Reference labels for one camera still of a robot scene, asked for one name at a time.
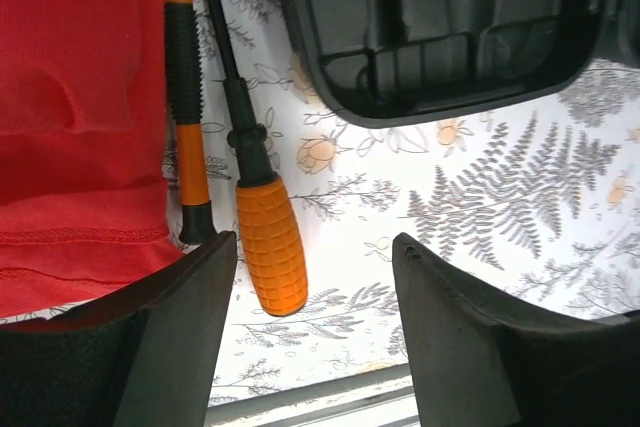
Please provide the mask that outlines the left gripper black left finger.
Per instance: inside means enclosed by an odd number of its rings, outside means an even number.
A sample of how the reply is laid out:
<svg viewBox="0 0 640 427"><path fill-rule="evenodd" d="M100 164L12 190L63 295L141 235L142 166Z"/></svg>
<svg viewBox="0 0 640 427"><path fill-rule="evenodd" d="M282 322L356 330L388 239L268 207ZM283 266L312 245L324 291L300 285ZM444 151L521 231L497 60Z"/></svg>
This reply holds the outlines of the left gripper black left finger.
<svg viewBox="0 0 640 427"><path fill-rule="evenodd" d="M3 325L2 425L203 425L236 264L223 231L105 297Z"/></svg>

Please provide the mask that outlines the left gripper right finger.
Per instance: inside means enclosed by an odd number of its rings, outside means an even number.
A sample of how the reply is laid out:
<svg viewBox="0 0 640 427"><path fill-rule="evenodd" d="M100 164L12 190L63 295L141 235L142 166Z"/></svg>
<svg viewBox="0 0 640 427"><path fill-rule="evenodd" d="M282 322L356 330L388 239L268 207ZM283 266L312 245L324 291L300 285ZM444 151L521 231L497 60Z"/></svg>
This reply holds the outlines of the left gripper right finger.
<svg viewBox="0 0 640 427"><path fill-rule="evenodd" d="M424 426L635 426L639 315L583 320L514 297L407 234L395 289Z"/></svg>

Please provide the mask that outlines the large orange handle screwdriver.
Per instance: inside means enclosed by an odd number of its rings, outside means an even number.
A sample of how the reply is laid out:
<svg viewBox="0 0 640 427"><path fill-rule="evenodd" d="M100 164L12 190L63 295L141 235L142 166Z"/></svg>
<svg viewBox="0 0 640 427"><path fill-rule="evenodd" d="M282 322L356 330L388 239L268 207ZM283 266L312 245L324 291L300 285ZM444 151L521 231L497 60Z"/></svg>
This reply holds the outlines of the large orange handle screwdriver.
<svg viewBox="0 0 640 427"><path fill-rule="evenodd" d="M308 297L304 248L286 186L273 169L248 86L240 75L221 0L205 0L225 79L231 121L227 135L239 170L236 211L239 234L253 287L263 310L287 316Z"/></svg>

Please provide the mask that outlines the black plastic tool case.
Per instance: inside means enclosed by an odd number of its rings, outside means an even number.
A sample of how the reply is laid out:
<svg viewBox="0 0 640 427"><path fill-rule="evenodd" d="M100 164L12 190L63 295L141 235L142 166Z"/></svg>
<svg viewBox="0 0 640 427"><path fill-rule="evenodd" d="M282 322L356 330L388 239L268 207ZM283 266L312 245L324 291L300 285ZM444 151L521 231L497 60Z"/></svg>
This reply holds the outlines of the black plastic tool case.
<svg viewBox="0 0 640 427"><path fill-rule="evenodd" d="M639 64L639 0L281 0L322 102L366 128L530 101Z"/></svg>

